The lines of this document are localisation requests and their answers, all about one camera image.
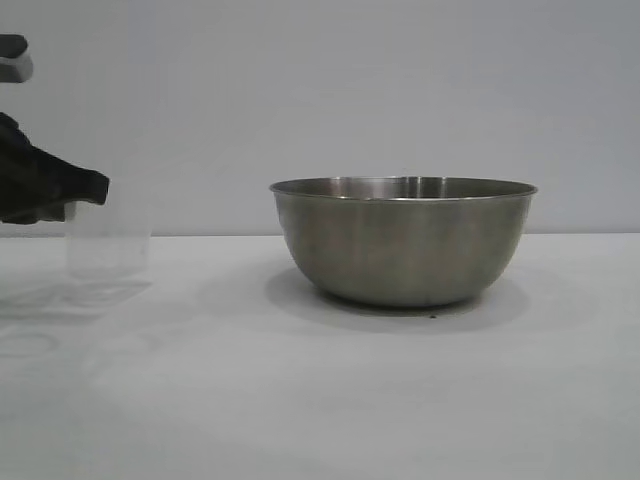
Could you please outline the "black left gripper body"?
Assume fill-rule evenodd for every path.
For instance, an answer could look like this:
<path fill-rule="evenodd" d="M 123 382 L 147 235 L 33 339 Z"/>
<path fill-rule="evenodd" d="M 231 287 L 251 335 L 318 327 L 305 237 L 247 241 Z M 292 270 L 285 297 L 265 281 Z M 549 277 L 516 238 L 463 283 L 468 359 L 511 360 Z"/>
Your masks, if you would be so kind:
<path fill-rule="evenodd" d="M 35 198 L 31 143 L 16 120 L 1 113 L 1 210 L 21 211 Z"/>

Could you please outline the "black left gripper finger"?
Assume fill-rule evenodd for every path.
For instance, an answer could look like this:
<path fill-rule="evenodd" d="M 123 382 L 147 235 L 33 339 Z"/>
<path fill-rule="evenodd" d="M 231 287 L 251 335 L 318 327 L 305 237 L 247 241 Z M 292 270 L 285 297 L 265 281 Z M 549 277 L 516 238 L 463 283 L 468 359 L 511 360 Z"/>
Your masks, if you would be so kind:
<path fill-rule="evenodd" d="M 38 147 L 33 147 L 38 177 L 52 188 L 56 200 L 84 201 L 104 205 L 110 179 L 103 173 L 73 165 Z"/>
<path fill-rule="evenodd" d="M 12 216 L 4 217 L 4 224 L 36 224 L 40 222 L 64 223 L 66 220 L 65 204 L 41 206 Z"/>

